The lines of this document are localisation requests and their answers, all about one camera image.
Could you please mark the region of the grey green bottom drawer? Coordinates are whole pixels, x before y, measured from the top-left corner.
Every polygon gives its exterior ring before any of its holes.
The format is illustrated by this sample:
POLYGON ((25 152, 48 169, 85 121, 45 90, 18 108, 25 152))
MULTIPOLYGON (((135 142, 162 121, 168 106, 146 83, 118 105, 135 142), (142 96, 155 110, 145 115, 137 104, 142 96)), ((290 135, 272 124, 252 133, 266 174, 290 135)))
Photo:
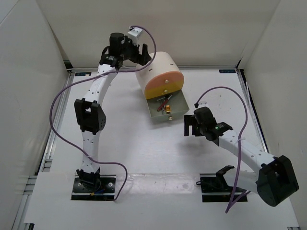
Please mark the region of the grey green bottom drawer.
POLYGON ((164 97, 165 95, 146 100, 150 117, 154 122, 170 121, 168 120, 169 116, 172 116, 173 120, 181 119, 183 118, 184 114, 189 111, 189 106, 188 106, 188 103, 186 101, 186 98, 182 90, 179 90, 173 93, 169 93, 169 94, 173 94, 173 96, 168 100, 166 105, 170 106, 171 114, 167 114, 164 108, 160 112, 157 111, 158 107, 164 101, 157 102, 156 100, 161 97, 164 97))

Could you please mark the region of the gold black lipstick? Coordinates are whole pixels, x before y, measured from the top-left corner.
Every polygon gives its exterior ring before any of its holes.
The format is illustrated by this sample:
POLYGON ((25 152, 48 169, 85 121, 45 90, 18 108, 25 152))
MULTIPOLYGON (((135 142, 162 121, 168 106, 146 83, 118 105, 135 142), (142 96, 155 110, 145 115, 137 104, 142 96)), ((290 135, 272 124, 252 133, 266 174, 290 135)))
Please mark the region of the gold black lipstick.
POLYGON ((169 106, 169 105, 166 105, 166 106, 164 107, 164 109, 165 109, 165 112, 166 112, 167 114, 171 114, 171 109, 170 109, 170 106, 169 106))

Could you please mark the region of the cream cylindrical organizer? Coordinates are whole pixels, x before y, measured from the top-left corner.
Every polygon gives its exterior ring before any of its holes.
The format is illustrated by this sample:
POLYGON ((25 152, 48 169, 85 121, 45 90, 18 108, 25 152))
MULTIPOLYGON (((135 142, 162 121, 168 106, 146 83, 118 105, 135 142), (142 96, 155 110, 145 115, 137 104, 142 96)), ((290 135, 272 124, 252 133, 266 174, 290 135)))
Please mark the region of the cream cylindrical organizer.
POLYGON ((147 83, 155 76, 169 72, 180 71, 174 60, 167 52, 159 51, 154 56, 153 62, 145 69, 136 72, 137 81, 144 94, 147 83))

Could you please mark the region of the orange plastic drawer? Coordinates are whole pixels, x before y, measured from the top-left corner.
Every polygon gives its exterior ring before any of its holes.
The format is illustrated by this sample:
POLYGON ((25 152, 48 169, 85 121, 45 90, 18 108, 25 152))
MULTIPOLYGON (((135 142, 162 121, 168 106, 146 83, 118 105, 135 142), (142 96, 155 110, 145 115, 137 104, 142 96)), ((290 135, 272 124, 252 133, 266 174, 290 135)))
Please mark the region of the orange plastic drawer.
POLYGON ((169 71, 153 77, 146 85, 147 90, 168 89, 181 90, 184 84, 184 75, 180 71, 169 71))

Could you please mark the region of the yellow drawer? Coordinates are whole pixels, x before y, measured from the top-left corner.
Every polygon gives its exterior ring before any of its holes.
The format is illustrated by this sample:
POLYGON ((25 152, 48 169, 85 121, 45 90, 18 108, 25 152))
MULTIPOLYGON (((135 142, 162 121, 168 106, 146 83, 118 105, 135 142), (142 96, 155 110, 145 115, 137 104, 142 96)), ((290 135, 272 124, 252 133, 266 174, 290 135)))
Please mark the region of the yellow drawer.
POLYGON ((182 89, 184 81, 169 82, 162 84, 148 84, 144 89, 146 99, 152 99, 168 93, 176 92, 182 89))

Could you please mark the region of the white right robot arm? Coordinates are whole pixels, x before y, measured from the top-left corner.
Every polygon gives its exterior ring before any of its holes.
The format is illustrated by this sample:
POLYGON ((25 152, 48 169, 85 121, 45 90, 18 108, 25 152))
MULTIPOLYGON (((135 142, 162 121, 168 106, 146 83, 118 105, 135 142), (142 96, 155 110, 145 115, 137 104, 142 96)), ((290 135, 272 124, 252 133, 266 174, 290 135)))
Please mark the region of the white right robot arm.
POLYGON ((242 191, 256 193, 269 206, 275 207, 299 189, 298 181, 289 158, 264 153, 246 140, 225 122, 217 123, 208 107, 198 108, 193 115, 184 116, 184 135, 205 137, 248 165, 252 171, 237 171, 227 165, 215 174, 213 191, 227 191, 236 185, 242 191))

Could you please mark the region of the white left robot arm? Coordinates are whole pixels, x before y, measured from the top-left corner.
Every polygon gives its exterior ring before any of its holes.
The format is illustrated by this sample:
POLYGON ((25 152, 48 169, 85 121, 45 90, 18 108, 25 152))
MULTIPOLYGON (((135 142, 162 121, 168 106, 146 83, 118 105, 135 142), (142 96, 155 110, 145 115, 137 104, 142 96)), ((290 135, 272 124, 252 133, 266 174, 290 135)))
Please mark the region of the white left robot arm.
POLYGON ((141 33, 142 29, 135 27, 127 35, 110 35, 109 46, 102 52, 97 71, 97 75, 106 75, 94 80, 85 96, 74 102, 77 123, 82 131, 83 150, 88 154, 83 156, 81 168, 76 172, 84 180, 84 186, 92 192, 101 186, 100 166, 91 159, 97 159, 100 133, 106 125, 106 115, 101 104, 117 75, 114 71, 119 70, 125 60, 144 66, 152 59, 146 44, 142 45, 142 52, 139 51, 138 40, 141 33))

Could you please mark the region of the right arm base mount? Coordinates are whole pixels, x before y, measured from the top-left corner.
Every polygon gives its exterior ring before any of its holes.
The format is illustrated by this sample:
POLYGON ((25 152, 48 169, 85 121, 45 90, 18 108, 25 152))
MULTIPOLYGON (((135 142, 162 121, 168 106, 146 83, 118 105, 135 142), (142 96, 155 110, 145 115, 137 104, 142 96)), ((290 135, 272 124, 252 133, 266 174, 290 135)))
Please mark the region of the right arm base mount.
POLYGON ((216 174, 200 174, 196 185, 201 187, 203 203, 228 203, 231 200, 233 188, 226 183, 224 174, 233 168, 234 166, 227 165, 216 174))

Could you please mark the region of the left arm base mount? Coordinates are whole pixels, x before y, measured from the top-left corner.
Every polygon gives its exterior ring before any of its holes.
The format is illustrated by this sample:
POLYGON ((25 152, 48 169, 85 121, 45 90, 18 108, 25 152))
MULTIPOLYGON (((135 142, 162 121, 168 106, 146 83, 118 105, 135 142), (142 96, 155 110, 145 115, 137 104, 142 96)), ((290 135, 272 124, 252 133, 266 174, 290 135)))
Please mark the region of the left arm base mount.
POLYGON ((100 175, 77 170, 72 187, 71 200, 113 201, 115 199, 116 175, 100 175))

